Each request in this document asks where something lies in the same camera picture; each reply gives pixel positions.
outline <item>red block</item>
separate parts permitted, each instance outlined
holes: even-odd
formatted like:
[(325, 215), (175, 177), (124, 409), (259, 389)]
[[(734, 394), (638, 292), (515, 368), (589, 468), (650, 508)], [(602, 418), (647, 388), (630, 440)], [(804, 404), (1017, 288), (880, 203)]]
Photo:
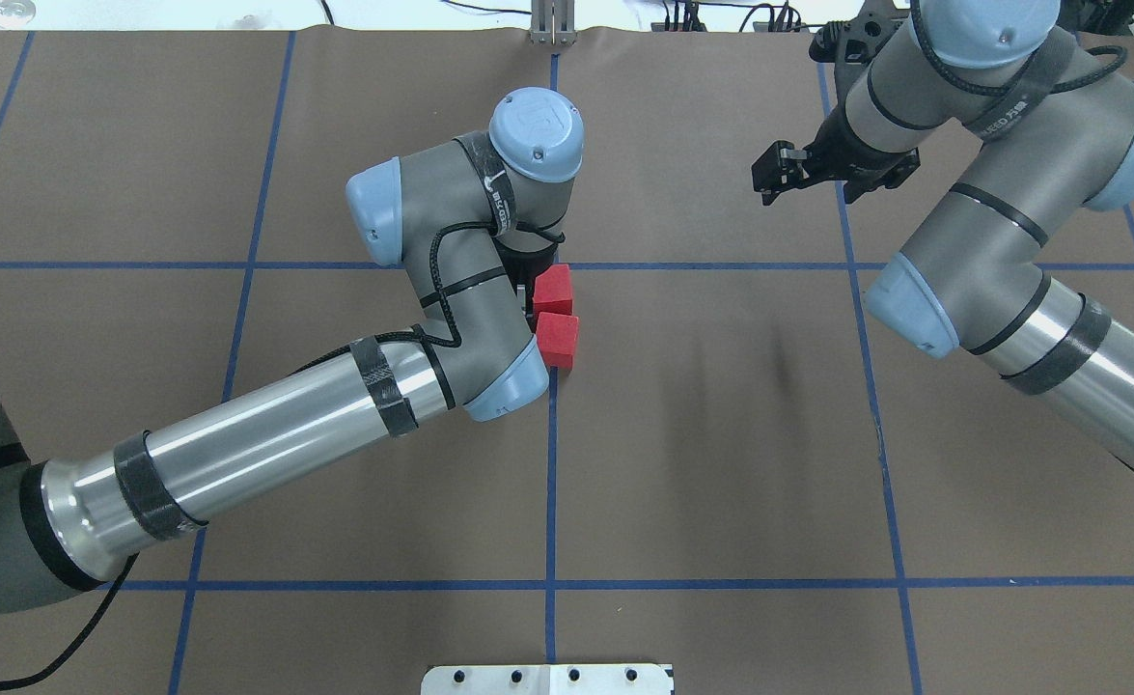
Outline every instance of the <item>red block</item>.
[(548, 367), (575, 366), (575, 347), (579, 344), (579, 317), (564, 314), (541, 314), (536, 320), (536, 347)]
[(575, 291), (570, 286), (570, 265), (557, 263), (536, 277), (536, 289), (532, 294), (532, 315), (570, 315), (574, 313)]

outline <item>metal bracket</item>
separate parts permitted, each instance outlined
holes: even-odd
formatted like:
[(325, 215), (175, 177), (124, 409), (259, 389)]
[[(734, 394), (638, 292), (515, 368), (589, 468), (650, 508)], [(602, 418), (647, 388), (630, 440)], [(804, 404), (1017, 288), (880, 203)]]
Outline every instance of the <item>metal bracket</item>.
[(668, 664), (544, 664), (438, 667), (421, 680), (421, 695), (672, 695)]
[(575, 0), (532, 0), (532, 43), (575, 43)]

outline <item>robotic arm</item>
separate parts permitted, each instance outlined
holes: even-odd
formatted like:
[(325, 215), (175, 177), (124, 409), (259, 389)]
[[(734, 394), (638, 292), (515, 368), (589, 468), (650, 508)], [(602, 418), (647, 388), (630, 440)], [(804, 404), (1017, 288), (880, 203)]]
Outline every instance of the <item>robotic arm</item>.
[(1080, 206), (1134, 201), (1134, 82), (1064, 29), (1057, 0), (915, 0), (820, 128), (752, 166), (779, 193), (845, 180), (846, 201), (897, 185), (925, 136), (958, 119), (984, 146), (866, 291), (920, 350), (965, 348), (1047, 400), (1134, 471), (1134, 334), (1033, 257)]
[(513, 285), (553, 262), (583, 155), (566, 98), (519, 88), (488, 133), (347, 181), (378, 263), (403, 263), (424, 324), (367, 336), (205, 413), (85, 461), (29, 466), (0, 404), (0, 613), (111, 580), (126, 559), (456, 405), (500, 417), (548, 388)]

